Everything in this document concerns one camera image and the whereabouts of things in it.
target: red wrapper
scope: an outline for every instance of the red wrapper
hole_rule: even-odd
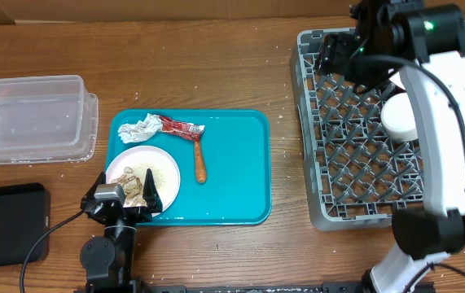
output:
[[[192,123],[175,121],[165,116],[158,117],[161,120],[163,128],[161,129],[162,133],[170,133],[178,135],[179,137],[185,138],[192,142],[199,142],[201,135],[205,131],[204,125],[195,125]]]

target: clear plastic container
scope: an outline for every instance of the clear plastic container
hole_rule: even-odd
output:
[[[0,79],[0,164],[88,160],[98,121],[79,76]]]

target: gray dish rack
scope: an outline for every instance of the gray dish rack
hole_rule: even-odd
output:
[[[422,157],[417,142],[392,142],[380,123],[394,84],[356,95],[343,76],[315,72],[324,36],[338,32],[353,28],[301,32],[290,58],[310,220],[319,230],[385,227],[393,208],[422,206]]]

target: black cable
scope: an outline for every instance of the black cable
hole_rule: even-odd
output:
[[[391,71],[375,88],[373,89],[365,89],[363,91],[360,91],[360,92],[356,92],[355,90],[357,90],[357,87],[353,87],[354,91],[353,93],[356,94],[356,95],[360,95],[360,94],[368,94],[369,92],[371,92],[372,90],[374,89],[378,89],[379,87],[381,87],[382,85],[384,85],[384,83],[386,81],[389,80],[390,77],[392,77],[393,75],[395,75],[395,73],[398,72],[398,69],[394,69],[393,71]]]
[[[374,62],[381,62],[381,63],[389,63],[391,65],[397,66],[409,66],[421,71],[423,74],[428,76],[436,85],[438,85],[444,94],[447,96],[448,100],[450,101],[450,105],[454,110],[454,114],[457,117],[458,127],[460,128],[460,133],[462,134],[462,144],[463,144],[463,154],[465,158],[465,124],[463,122],[462,112],[460,111],[460,107],[454,96],[451,94],[450,90],[444,85],[444,83],[438,79],[433,73],[429,72],[426,68],[419,66],[418,64],[411,62],[407,59],[394,57],[394,56],[387,56],[387,55],[369,55],[360,57],[357,59],[352,60],[352,62],[361,62],[361,63],[374,63]]]
[[[425,267],[423,267],[414,277],[413,279],[406,285],[406,287],[404,288],[404,291],[402,293],[408,293],[410,290],[411,290],[411,287],[417,282],[417,281],[420,281],[420,278],[424,275],[424,273],[426,273],[426,271],[428,271],[429,269],[435,269],[435,267],[441,267],[441,268],[445,268],[445,269],[450,269],[452,271],[454,271],[455,273],[458,273],[462,276],[465,277],[465,272],[462,271],[461,269],[459,268],[455,268],[454,266],[452,265],[446,265],[446,264],[427,264]]]
[[[356,55],[357,53],[361,52],[361,48],[364,48],[364,45],[365,45],[366,43],[368,43],[368,38],[369,38],[369,37],[365,38],[364,41],[362,41],[361,45],[349,56],[348,62],[349,62],[351,59],[353,59],[353,57],[355,57],[355,55]]]
[[[44,240],[44,238],[47,237],[49,234],[51,234],[52,232],[54,232],[54,231],[57,230],[58,228],[62,227],[63,225],[66,225],[66,224],[69,223],[70,221],[75,220],[76,218],[78,218],[79,216],[81,216],[83,213],[84,213],[84,210],[82,209],[81,211],[79,211],[79,212],[76,213],[75,215],[69,217],[67,220],[65,220],[65,221],[59,223],[58,225],[56,225],[55,227],[49,229],[47,232],[45,232],[45,233],[35,242],[35,244],[33,244],[33,247],[31,247],[31,249],[29,250],[28,256],[26,256],[26,260],[25,260],[24,263],[22,264],[22,269],[20,270],[20,281],[19,281],[20,293],[25,293],[25,290],[24,290],[24,274],[25,274],[25,272],[26,272],[26,267],[28,266],[29,257],[30,257],[31,254],[33,253],[33,250],[35,250],[35,247],[37,247],[37,245],[38,245],[42,240]]]

